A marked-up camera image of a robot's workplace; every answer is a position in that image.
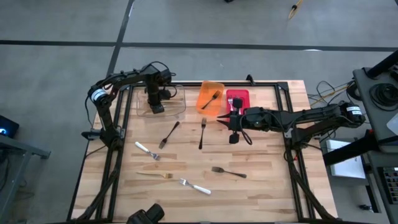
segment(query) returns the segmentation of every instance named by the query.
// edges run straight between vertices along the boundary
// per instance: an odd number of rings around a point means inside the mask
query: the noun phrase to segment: clear plastic container
[[[140,89],[137,94],[137,115],[146,117],[146,118],[158,118],[163,116],[173,116],[185,111],[186,102],[185,102],[185,90],[181,85],[177,86],[167,86],[167,90],[171,92],[173,95],[175,91],[177,91],[175,97],[169,100],[162,100],[162,105],[164,107],[164,112],[154,114],[152,109],[148,104],[148,95],[145,93],[145,89]]]

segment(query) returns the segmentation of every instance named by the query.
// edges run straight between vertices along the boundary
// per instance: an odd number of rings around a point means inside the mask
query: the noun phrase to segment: orange container
[[[202,109],[210,100],[211,97],[218,91],[221,94],[217,99],[212,100],[205,109]],[[224,84],[217,82],[203,81],[200,87],[199,97],[197,101],[197,111],[202,114],[216,116],[221,109],[221,100],[224,94]]]

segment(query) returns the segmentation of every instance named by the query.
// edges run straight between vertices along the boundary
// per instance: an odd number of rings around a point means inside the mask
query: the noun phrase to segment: wooden tabletop
[[[310,109],[304,82],[287,82],[294,111]],[[165,211],[162,222],[297,221],[289,170],[283,159],[285,147],[282,134],[249,130],[247,133],[253,140],[252,146],[245,142],[242,135],[238,144],[228,144],[231,131],[216,122],[215,117],[208,116],[203,149],[199,150],[200,123],[203,117],[195,108],[199,89],[200,87],[185,88],[187,108],[184,113],[161,118],[137,116],[134,97],[129,114],[114,222],[125,222],[139,209],[147,210],[154,203],[160,204]],[[227,89],[242,88],[226,87],[225,90]],[[245,89],[250,92],[251,106],[277,110],[273,88]],[[222,102],[220,114],[226,114],[224,95]],[[115,106],[116,101],[112,105],[112,113]],[[181,124],[171,134],[164,148],[159,149],[159,143],[168,135],[176,121]],[[95,128],[100,125],[97,116]],[[134,145],[136,141],[159,154],[161,160],[155,161],[137,148]],[[314,140],[310,144],[319,146]],[[91,142],[88,153],[102,145],[100,140]],[[303,156],[311,190],[328,212],[337,216],[322,153],[308,147],[303,150]],[[85,160],[72,218],[81,215],[98,193],[105,158],[106,149],[103,149]],[[231,174],[215,173],[211,171],[213,166],[244,173],[248,177],[243,179]],[[167,172],[174,176],[172,179],[163,179],[136,173],[140,171]],[[179,178],[211,190],[211,195],[179,184]],[[302,191],[300,197],[306,215]],[[104,215],[108,211],[108,202],[109,196],[106,197]]]

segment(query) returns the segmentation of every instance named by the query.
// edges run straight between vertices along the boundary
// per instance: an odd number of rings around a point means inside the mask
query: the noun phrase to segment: concrete floor
[[[128,0],[2,0],[1,40],[115,42]],[[380,47],[380,52],[123,47],[117,70],[160,60],[176,80],[304,80],[307,91],[326,80],[348,82],[352,70],[371,67],[398,44],[398,6],[393,0],[306,0],[287,21],[295,0],[136,0],[124,42],[323,45]],[[13,218],[29,223],[66,219],[87,142],[83,102],[103,78],[114,47],[0,45],[0,114],[17,121],[17,138],[48,149],[48,161],[34,159],[25,178],[35,196],[15,203]],[[95,111],[90,105],[90,115]],[[369,128],[340,129],[360,137]],[[385,212],[364,212],[364,186],[331,178],[339,217],[388,223]]]

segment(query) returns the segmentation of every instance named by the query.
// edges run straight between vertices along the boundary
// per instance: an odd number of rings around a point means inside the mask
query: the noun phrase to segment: fork
[[[135,145],[140,148],[141,150],[143,150],[144,152],[150,154],[152,156],[152,158],[154,158],[155,160],[160,160],[160,156],[156,153],[150,152],[150,150],[148,150],[145,146],[143,146],[142,144],[140,144],[139,142],[136,142]]]
[[[205,106],[203,106],[201,109],[204,110],[207,107],[207,105],[209,105],[210,102],[212,102],[213,100],[217,99],[217,97],[220,95],[220,93],[221,92],[219,90],[217,90],[215,92],[215,94],[211,97],[211,100]]]
[[[240,176],[240,177],[243,177],[243,178],[246,178],[246,177],[247,177],[246,174],[238,174],[238,173],[234,173],[234,172],[228,172],[228,171],[225,171],[225,170],[224,170],[223,168],[221,168],[221,167],[212,167],[212,168],[211,168],[211,171],[213,171],[213,172],[219,172],[219,173],[227,172],[227,173],[229,173],[229,174],[237,175],[237,176]]]
[[[199,190],[200,192],[203,192],[203,193],[208,194],[208,195],[211,194],[211,190],[204,189],[203,187],[199,187],[199,186],[197,186],[197,185],[192,185],[192,184],[190,184],[187,180],[182,179],[182,178],[180,178],[180,184],[182,184],[182,185],[184,185],[184,186],[192,187],[192,188],[197,189],[197,190]]]
[[[199,149],[201,149],[202,144],[203,144],[203,131],[205,130],[206,127],[206,118],[201,119],[201,137],[200,137],[200,142],[199,142]]]
[[[234,107],[232,106],[233,100],[234,100],[234,99],[232,99],[232,97],[231,97],[231,98],[228,98],[228,103],[229,103],[229,105],[230,105],[230,107],[231,107],[231,111],[234,110]]]
[[[164,173],[164,174],[152,174],[148,172],[136,172],[137,174],[144,174],[144,175],[156,175],[156,176],[162,176],[165,179],[173,178],[173,174],[169,173]]]
[[[167,143],[167,139],[169,138],[169,136],[173,133],[174,129],[175,129],[179,124],[180,124],[179,121],[177,121],[177,122],[175,123],[175,125],[174,125],[172,131],[170,132],[170,134],[169,134],[166,138],[163,138],[162,142],[160,142],[160,144],[159,144],[159,149],[163,149],[164,145],[166,145],[166,143]]]

